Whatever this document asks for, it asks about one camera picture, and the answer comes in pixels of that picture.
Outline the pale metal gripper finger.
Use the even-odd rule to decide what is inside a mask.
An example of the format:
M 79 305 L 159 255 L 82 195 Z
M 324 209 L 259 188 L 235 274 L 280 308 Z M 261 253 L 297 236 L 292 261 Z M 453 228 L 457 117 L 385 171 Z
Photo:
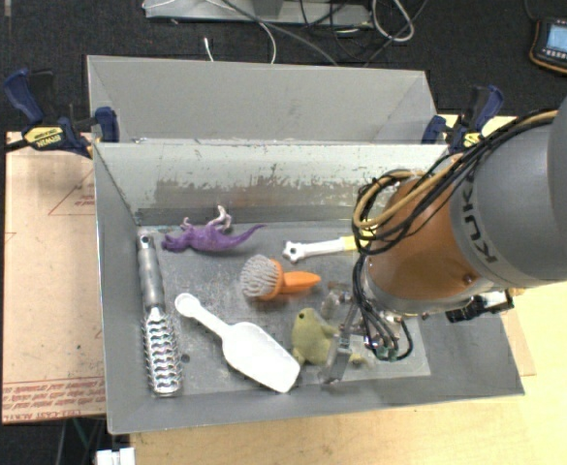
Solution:
M 325 320 L 333 320 L 339 309 L 350 301 L 351 294 L 347 290 L 331 289 L 321 303 L 321 316 Z
M 342 326 L 331 340 L 326 363 L 321 371 L 322 383 L 329 385 L 340 382 L 343 379 L 352 354 L 350 329 Z

